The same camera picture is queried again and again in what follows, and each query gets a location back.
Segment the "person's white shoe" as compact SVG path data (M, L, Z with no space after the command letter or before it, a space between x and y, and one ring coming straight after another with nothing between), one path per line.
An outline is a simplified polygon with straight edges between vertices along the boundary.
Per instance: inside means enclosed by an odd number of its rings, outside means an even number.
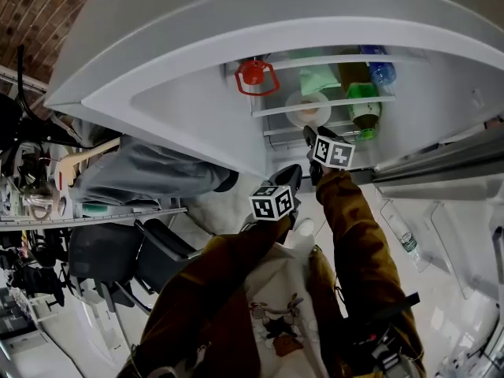
M302 220L293 231L292 239L294 247L312 246L314 242L313 231L313 220L311 218Z

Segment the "person's white printed sweatshirt torso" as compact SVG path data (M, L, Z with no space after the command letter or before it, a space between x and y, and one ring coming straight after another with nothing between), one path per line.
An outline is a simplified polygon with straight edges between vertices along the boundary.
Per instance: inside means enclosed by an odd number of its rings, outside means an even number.
M324 254L279 244L246 277L244 289L260 378L344 378L338 352L343 315Z

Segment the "person's left forearm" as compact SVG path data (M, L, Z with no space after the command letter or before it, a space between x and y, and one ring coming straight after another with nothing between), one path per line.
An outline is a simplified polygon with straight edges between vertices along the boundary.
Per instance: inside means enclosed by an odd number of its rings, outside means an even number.
M246 231L218 235L159 294L152 317L165 324L211 321L250 272L291 228L291 218L259 221Z

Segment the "green plastic bag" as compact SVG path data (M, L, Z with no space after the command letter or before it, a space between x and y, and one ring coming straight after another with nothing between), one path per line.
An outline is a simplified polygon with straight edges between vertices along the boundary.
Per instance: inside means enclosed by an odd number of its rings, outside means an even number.
M302 95L311 95L325 88L340 86L340 82L327 64L301 67L299 79Z

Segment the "clear plastic water bottle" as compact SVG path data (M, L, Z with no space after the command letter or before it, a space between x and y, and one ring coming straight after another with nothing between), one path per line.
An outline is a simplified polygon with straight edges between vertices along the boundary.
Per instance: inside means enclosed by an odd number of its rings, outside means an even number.
M403 250L408 254L416 270L422 273L428 267L428 263L422 258L417 240L393 202L387 200L381 208L380 214L401 243Z

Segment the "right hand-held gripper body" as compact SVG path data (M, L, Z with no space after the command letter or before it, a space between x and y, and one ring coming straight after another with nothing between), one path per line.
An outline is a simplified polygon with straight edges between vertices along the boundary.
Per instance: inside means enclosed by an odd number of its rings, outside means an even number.
M354 156L354 145L343 137L316 134L316 146L309 149L309 174L313 186L320 182L325 169L348 170Z

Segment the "black waist-worn device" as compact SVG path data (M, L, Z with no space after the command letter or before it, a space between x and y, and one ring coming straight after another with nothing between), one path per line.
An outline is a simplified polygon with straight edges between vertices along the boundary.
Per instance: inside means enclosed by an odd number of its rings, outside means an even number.
M420 302L417 292L406 296L373 314L364 324L352 327L350 343L352 351L383 373L384 378L419 378L413 361L402 353L398 335L393 332L391 318Z

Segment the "wooden clothes hanger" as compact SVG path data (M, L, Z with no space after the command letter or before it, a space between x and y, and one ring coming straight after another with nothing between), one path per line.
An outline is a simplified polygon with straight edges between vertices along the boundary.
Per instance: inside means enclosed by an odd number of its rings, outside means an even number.
M120 138L110 140L92 149L75 152L63 157L57 164L57 187L62 191L65 187L72 186L76 178L76 166L98 154L120 145Z

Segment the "white perforated metal rack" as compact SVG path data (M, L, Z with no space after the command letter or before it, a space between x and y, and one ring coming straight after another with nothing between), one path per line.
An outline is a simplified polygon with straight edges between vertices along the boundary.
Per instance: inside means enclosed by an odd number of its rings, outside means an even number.
M135 212L121 215L107 215L99 217L82 217L61 220L22 220L0 221L0 232L32 231L37 229L74 228L85 225L106 224L112 222L135 221L145 217L158 217L178 213L186 213L187 207L162 209L146 212Z

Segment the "person's right forearm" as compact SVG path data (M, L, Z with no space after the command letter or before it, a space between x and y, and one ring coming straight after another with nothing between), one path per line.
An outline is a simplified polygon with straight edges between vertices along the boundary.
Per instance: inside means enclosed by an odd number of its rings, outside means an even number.
M323 176L316 196L333 233L335 272L347 311L376 310L403 300L386 236L350 174Z

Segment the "white refrigerator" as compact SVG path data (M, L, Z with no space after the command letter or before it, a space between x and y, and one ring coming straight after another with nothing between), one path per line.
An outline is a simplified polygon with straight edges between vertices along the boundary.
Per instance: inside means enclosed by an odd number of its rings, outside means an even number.
M298 161L281 117L318 47L382 45L397 79L357 168L381 167L504 113L504 0L88 0L46 96L51 109L240 172ZM238 92L246 60L272 64L280 89Z

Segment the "white round plate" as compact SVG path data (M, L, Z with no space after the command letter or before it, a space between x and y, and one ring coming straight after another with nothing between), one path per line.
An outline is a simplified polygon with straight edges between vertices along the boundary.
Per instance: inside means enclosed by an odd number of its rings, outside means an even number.
M326 124L332 114L331 106L321 106L322 103L328 102L328 98L321 92L316 92L314 94L302 95L301 91L296 91L289 96L286 101L286 106L297 106L311 104L311 108L318 108L316 115L311 117L306 117L301 113L301 110L296 110L292 112L285 113L287 119L299 128L304 128L306 125L311 128L317 128Z

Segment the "green label tea bottle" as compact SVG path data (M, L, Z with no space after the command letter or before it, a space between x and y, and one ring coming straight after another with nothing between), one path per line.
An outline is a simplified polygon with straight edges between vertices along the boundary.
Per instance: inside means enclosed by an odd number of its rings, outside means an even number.
M369 68L365 62L342 62L337 65L346 98L354 101L348 105L348 109L350 119L359 129L358 139L373 139L380 119L381 103L365 101L366 98L380 96L371 81Z

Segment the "beige tape roll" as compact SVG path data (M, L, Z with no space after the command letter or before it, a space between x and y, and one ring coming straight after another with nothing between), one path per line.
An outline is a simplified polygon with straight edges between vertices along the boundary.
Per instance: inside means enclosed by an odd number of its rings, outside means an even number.
M52 212L57 208L58 203L58 196L50 197L48 195L29 194L23 197L23 204L35 221L48 220Z

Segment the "grey coat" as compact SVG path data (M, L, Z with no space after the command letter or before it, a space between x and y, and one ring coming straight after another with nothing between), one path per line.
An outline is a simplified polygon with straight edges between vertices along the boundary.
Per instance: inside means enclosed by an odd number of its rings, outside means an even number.
M115 151L90 164L69 188L74 202L108 206L158 204L169 198L209 193L228 178L230 169L130 135Z

